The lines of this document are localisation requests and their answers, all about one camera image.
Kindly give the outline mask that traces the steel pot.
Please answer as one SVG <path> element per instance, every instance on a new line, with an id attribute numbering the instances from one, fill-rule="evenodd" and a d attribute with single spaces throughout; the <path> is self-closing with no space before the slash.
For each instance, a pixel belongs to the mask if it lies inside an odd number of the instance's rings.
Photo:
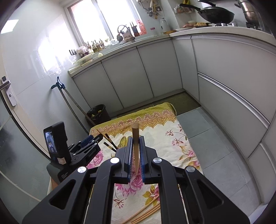
<path id="1" fill-rule="evenodd" d="M 249 1 L 239 0 L 234 5 L 242 9 L 244 17 L 248 23 L 255 25 L 259 24 L 257 13 Z"/>

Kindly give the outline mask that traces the black wok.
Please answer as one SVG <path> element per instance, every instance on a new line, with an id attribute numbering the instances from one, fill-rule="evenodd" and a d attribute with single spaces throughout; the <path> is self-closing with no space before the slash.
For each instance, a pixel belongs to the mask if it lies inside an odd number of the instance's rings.
<path id="1" fill-rule="evenodd" d="M 186 7 L 186 8 L 192 8 L 197 11 L 197 13 L 207 20 L 210 23 L 213 24 L 218 24 L 218 23 L 231 23 L 234 19 L 234 13 L 222 8 L 222 7 L 217 7 L 215 5 L 209 6 L 209 7 L 204 7 L 204 8 L 199 8 L 193 5 L 189 4 L 179 4 L 180 7 Z"/>

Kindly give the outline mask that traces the black chopstick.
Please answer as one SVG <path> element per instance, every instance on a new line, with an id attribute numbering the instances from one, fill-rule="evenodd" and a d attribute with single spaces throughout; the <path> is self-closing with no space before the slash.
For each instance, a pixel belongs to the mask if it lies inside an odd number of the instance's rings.
<path id="1" fill-rule="evenodd" d="M 113 145 L 113 147 L 117 150 L 118 149 L 118 147 L 115 145 L 115 143 L 111 140 L 111 138 L 108 136 L 108 134 L 107 133 L 105 133 L 105 136 L 106 136 L 106 138 L 107 138 L 107 140 Z"/>
<path id="2" fill-rule="evenodd" d="M 106 142 L 103 142 L 103 144 L 108 147 L 109 149 L 111 149 L 113 152 L 116 152 L 116 149 L 114 149 L 111 145 L 109 145 L 108 143 Z"/>

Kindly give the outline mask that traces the white bowl on counter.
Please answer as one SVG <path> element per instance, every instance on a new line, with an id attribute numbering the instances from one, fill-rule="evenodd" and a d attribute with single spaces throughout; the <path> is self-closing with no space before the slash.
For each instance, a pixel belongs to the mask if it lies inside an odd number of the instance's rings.
<path id="1" fill-rule="evenodd" d="M 79 59 L 77 61 L 77 64 L 79 64 L 79 66 L 82 66 L 83 64 L 85 64 L 91 60 L 93 60 L 93 54 L 88 54 L 88 55 L 82 57 L 81 59 Z"/>

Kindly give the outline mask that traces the bamboo chopstick bottom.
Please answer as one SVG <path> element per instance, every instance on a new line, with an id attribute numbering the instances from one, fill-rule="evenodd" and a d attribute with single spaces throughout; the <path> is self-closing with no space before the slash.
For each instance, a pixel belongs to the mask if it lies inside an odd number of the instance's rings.
<path id="1" fill-rule="evenodd" d="M 151 215 L 156 213 L 158 210 L 160 210 L 160 203 L 157 203 L 150 210 L 148 210 L 144 214 L 142 214 L 142 215 L 138 216 L 137 218 L 135 218 L 133 221 L 131 221 L 131 223 L 140 223 L 141 221 L 147 219 L 148 217 L 150 217 Z"/>

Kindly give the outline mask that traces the white kettle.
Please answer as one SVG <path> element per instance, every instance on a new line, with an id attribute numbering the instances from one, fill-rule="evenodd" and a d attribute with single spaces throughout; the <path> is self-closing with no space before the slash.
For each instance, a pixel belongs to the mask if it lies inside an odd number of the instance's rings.
<path id="1" fill-rule="evenodd" d="M 171 30 L 165 18 L 160 19 L 160 28 L 163 34 Z"/>

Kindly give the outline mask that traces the black trash bin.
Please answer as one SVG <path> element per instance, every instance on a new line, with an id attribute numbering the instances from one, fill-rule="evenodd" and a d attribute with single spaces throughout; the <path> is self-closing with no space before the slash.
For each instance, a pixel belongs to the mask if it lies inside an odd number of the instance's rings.
<path id="1" fill-rule="evenodd" d="M 87 118 L 87 122 L 91 127 L 94 127 L 95 125 L 99 125 L 105 122 L 108 122 L 111 120 L 107 110 L 106 110 L 106 106 L 104 104 L 100 104 L 97 106 L 94 106 L 92 109 L 90 109 L 87 112 L 87 116 L 89 116 L 89 118 L 94 122 L 91 123 Z"/>

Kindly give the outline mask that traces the floral table cloth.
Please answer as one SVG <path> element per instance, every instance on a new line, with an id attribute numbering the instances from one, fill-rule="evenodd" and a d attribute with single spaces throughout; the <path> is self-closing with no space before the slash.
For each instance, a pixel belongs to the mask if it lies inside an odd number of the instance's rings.
<path id="1" fill-rule="evenodd" d="M 163 103 L 113 119 L 90 129 L 90 135 L 107 134 L 118 148 L 127 145 L 132 135 L 132 124 L 139 124 L 139 134 L 146 146 L 156 150 L 157 155 L 175 167 L 193 166 L 202 171 L 183 127 L 176 118 L 172 104 Z M 154 207 L 160 199 L 156 183 L 144 184 L 141 173 L 132 172 L 128 184 L 115 184 L 111 223 L 123 223 L 137 211 Z"/>

